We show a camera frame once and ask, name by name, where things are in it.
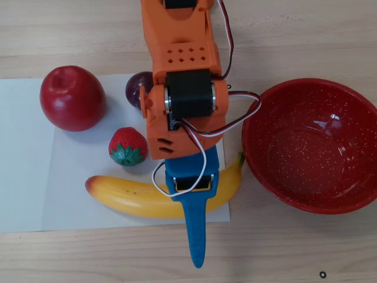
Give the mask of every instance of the strawberry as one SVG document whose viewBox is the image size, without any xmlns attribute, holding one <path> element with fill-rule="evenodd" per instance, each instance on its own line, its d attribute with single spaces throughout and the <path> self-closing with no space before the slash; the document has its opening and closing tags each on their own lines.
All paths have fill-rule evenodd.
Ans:
<svg viewBox="0 0 377 283">
<path fill-rule="evenodd" d="M 108 145 L 110 157 L 123 166 L 135 166 L 148 155 L 146 139 L 132 127 L 120 128 Z"/>
</svg>

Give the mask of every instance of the wooden table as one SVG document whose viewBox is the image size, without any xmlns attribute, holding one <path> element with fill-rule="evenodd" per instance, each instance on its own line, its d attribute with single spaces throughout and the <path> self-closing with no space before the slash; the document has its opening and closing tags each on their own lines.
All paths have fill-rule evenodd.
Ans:
<svg viewBox="0 0 377 283">
<path fill-rule="evenodd" d="M 377 103 L 377 1 L 225 2 L 236 43 L 234 89 L 261 93 L 321 77 Z M 218 8 L 212 19 L 225 66 Z M 1 78 L 44 77 L 67 64 L 96 75 L 150 70 L 139 0 L 0 0 Z M 232 103 L 229 120 L 248 103 Z M 242 148 L 240 134 L 238 127 L 225 136 L 227 163 Z M 184 225 L 20 233 L 0 235 L 0 282 L 377 281 L 377 203 L 339 216 L 302 212 L 274 198 L 245 166 L 230 207 L 230 223 L 208 225 L 200 270 Z"/>
</svg>

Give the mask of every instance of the yellow banana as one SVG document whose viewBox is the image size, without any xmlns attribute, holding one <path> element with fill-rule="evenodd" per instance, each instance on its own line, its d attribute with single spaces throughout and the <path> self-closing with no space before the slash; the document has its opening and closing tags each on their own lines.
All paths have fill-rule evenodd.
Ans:
<svg viewBox="0 0 377 283">
<path fill-rule="evenodd" d="M 228 202 L 241 184 L 243 153 L 236 161 L 220 172 L 217 194 L 207 202 L 207 212 Z M 89 178 L 85 187 L 88 193 L 103 205 L 117 211 L 149 218 L 184 218 L 180 202 L 160 193 L 153 184 L 134 182 L 109 176 Z"/>
</svg>

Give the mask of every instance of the red apple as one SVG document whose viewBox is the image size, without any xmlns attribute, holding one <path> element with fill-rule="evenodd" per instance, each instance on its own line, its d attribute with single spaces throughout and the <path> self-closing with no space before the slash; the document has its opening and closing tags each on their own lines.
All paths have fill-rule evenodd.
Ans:
<svg viewBox="0 0 377 283">
<path fill-rule="evenodd" d="M 43 80 L 39 95 L 47 119 L 66 131 L 85 131 L 106 110 L 106 96 L 97 78 L 77 66 L 63 66 Z"/>
</svg>

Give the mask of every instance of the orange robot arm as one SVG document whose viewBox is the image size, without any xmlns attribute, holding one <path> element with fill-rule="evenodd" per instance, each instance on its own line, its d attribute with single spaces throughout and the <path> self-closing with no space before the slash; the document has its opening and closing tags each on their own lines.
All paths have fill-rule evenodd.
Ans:
<svg viewBox="0 0 377 283">
<path fill-rule="evenodd" d="M 168 78 L 170 74 L 203 70 L 212 77 L 221 75 L 219 51 L 213 39 L 210 19 L 213 4 L 214 0 L 198 0 L 195 7 L 167 9 L 162 0 L 141 0 L 144 37 L 153 59 L 155 86 L 148 95 L 142 88 L 140 98 L 141 111 L 147 119 L 147 139 L 153 159 L 179 158 L 199 152 L 183 129 L 172 126 L 175 116 L 174 109 L 171 109 L 169 91 L 172 86 L 169 86 Z M 186 82 L 188 87 L 196 83 L 194 78 Z M 226 124 L 229 103 L 227 84 L 211 79 L 209 84 L 212 95 L 210 115 L 187 117 L 200 131 L 219 129 Z M 213 147 L 222 135 L 198 138 L 206 150 Z"/>
</svg>

